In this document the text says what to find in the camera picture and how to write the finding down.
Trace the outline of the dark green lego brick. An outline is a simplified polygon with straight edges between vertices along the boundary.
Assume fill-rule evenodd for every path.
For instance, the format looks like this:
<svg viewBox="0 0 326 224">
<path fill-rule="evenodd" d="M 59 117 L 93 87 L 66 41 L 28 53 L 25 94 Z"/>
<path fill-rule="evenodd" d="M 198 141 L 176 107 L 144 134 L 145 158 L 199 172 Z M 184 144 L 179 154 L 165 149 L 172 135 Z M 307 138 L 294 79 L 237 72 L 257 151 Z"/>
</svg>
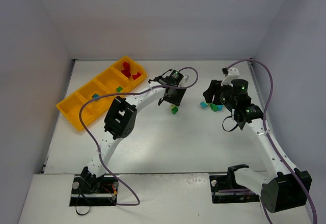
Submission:
<svg viewBox="0 0 326 224">
<path fill-rule="evenodd" d="M 171 109 L 172 114 L 175 115 L 177 112 L 178 112 L 178 107 L 174 107 L 174 108 Z"/>
</svg>

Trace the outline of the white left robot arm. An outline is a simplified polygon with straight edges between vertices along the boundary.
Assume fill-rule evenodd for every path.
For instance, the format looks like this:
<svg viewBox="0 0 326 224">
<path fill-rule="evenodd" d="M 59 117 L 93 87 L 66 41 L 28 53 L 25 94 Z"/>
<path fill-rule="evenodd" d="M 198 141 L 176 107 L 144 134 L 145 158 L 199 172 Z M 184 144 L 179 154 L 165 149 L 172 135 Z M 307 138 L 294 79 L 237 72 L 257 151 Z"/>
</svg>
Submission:
<svg viewBox="0 0 326 224">
<path fill-rule="evenodd" d="M 168 76 L 161 75 L 150 80 L 148 86 L 135 95 L 125 98 L 117 96 L 113 99 L 104 118 L 104 137 L 97 146 L 95 156 L 81 173 L 85 180 L 85 192 L 95 193 L 100 188 L 106 173 L 105 167 L 121 140 L 132 133 L 137 113 L 156 100 L 159 104 L 166 101 L 179 106 L 187 80 L 188 75 L 172 70 Z"/>
</svg>

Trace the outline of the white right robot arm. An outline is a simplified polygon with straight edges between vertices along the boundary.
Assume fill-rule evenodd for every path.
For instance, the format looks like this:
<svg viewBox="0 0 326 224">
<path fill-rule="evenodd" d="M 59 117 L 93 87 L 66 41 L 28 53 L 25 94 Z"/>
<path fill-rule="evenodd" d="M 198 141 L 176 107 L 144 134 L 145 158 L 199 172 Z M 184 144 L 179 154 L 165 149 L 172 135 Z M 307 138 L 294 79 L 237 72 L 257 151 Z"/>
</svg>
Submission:
<svg viewBox="0 0 326 224">
<path fill-rule="evenodd" d="M 261 108 L 252 103 L 248 95 L 248 81 L 234 79 L 229 85 L 220 80 L 212 80 L 203 93 L 206 103 L 223 105 L 231 112 L 231 118 L 248 136 L 262 158 L 267 175 L 261 175 L 246 164 L 228 167 L 231 188 L 243 186 L 261 200 L 270 213 L 276 213 L 306 204 L 306 191 L 311 186 L 311 176 L 300 171 L 285 157 L 277 142 L 271 143 L 274 136 L 268 131 Z"/>
</svg>

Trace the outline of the green rounded lego piece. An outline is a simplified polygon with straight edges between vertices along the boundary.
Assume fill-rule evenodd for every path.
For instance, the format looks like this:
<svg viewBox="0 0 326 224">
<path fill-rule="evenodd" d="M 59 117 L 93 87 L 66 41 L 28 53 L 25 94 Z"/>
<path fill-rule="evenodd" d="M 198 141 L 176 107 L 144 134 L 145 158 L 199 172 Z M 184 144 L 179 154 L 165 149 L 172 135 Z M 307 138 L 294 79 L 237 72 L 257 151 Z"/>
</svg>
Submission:
<svg viewBox="0 0 326 224">
<path fill-rule="evenodd" d="M 223 105 L 216 105 L 216 104 L 211 103 L 210 108 L 212 111 L 217 112 L 217 111 L 221 111 L 223 109 Z"/>
</svg>

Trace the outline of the cyan small lego brick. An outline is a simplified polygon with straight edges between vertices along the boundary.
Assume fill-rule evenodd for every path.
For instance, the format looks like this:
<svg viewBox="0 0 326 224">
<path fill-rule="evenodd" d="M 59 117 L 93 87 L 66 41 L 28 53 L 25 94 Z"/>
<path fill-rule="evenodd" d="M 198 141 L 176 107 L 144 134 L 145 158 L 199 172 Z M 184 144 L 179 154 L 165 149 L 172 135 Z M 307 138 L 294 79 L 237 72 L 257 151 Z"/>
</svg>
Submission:
<svg viewBox="0 0 326 224">
<path fill-rule="evenodd" d="M 200 106 L 201 106 L 202 108 L 207 108 L 207 107 L 208 107 L 208 104 L 207 104 L 206 102 L 202 101 L 202 102 L 200 103 Z"/>
</svg>

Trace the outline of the red curved lego piece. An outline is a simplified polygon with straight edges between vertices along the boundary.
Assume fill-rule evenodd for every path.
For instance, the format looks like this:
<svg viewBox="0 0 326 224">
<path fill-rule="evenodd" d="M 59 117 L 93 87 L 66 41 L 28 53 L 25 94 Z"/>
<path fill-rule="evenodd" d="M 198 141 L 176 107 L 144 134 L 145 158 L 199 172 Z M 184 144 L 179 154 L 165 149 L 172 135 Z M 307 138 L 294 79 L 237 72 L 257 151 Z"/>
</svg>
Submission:
<svg viewBox="0 0 326 224">
<path fill-rule="evenodd" d="M 130 64 L 128 62 L 124 62 L 123 63 L 123 69 L 121 70 L 121 73 L 123 75 L 125 75 L 127 78 L 130 78 L 131 77 L 131 67 L 130 67 Z"/>
</svg>

